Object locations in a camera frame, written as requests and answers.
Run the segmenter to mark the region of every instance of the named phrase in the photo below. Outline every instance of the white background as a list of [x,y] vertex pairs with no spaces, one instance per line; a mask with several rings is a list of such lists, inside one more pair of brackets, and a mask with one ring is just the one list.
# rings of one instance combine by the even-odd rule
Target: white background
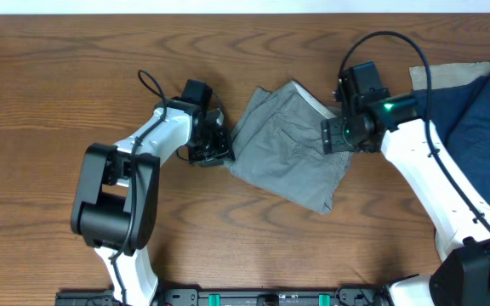
[[0,14],[490,13],[490,0],[0,0]]

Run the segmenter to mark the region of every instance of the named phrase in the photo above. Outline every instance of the beige cloth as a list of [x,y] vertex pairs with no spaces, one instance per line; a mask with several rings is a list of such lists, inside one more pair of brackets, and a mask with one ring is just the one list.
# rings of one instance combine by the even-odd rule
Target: beige cloth
[[[478,77],[487,77],[490,74],[490,63],[456,63],[445,65],[432,65],[432,89],[453,88],[468,85]],[[409,75],[412,78],[413,90],[426,89],[426,73],[424,67],[410,67]]]

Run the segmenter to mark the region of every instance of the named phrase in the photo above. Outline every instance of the wood grain surface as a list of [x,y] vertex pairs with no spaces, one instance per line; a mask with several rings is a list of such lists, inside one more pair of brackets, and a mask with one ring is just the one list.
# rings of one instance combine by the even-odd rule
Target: wood grain surface
[[[65,289],[106,288],[104,264],[69,217],[86,148],[129,136],[188,78],[224,100],[235,124],[258,86],[296,79],[332,100],[339,63],[369,32],[409,35],[431,64],[490,60],[490,14],[0,16],[0,305],[50,305]],[[394,94],[419,59],[379,37],[350,65],[375,60]],[[381,155],[357,155],[321,216],[223,168],[162,168],[148,245],[164,282],[203,288],[329,288],[429,274],[433,225]]]

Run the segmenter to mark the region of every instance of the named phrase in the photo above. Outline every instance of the blue cloth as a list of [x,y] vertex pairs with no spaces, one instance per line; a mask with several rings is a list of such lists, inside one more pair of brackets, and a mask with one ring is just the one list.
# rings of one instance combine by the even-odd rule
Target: blue cloth
[[[424,105],[426,91],[415,92]],[[432,121],[451,157],[490,205],[490,76],[433,91]]]

